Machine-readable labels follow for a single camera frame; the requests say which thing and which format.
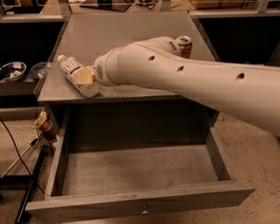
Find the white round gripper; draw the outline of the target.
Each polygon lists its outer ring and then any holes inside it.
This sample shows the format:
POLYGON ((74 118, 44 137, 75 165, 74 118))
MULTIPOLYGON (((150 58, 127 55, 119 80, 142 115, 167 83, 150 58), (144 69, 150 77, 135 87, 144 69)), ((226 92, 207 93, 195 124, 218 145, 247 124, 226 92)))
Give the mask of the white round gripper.
MULTIPOLYGON (((125 84, 125 78, 119 71, 118 57, 122 48, 110 50, 105 55, 98 57, 94 62, 96 81, 103 86, 119 86, 125 84)), ((92 68, 85 66, 73 74, 74 83, 77 85, 91 85, 94 83, 92 68)))

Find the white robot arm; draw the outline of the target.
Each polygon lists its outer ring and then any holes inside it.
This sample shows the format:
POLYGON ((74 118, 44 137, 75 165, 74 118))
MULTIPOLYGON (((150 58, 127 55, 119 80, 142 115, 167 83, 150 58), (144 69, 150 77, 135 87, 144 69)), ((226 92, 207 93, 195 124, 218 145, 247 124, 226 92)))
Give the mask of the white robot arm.
POLYGON ((280 67, 183 58, 170 37, 112 49, 74 74, 74 83, 135 85, 186 97, 280 137, 280 67))

